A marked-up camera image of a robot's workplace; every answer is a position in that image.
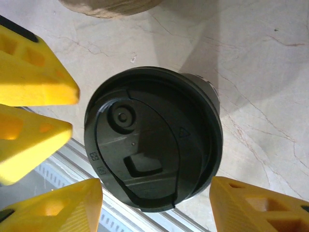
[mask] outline yellow plastic block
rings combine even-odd
[[[14,24],[1,16],[0,20],[8,27]],[[15,29],[25,31],[14,25]],[[77,84],[48,45],[40,37],[32,35],[37,42],[0,25],[0,104],[40,106],[77,103],[80,94]]]
[[[20,180],[71,135],[68,122],[0,104],[0,183]]]
[[[6,207],[14,212],[0,231],[96,232],[102,200],[99,179],[78,182]]]
[[[210,200],[218,232],[309,232],[309,203],[225,177]]]

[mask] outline white marble surface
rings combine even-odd
[[[0,14],[41,36],[81,88],[74,106],[37,107],[83,142],[94,90],[120,71],[154,65],[208,78],[221,98],[219,175],[309,200],[308,0],[165,0],[122,19],[57,0],[2,0]],[[208,190],[178,206],[212,232]]]

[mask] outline brown object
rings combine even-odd
[[[162,0],[59,0],[71,11],[99,18],[115,18],[147,11]]]

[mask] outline black lid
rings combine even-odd
[[[91,98],[86,151],[122,202],[146,212],[169,210],[217,172],[223,142],[218,106],[192,78],[198,77],[136,68],[112,77]]]

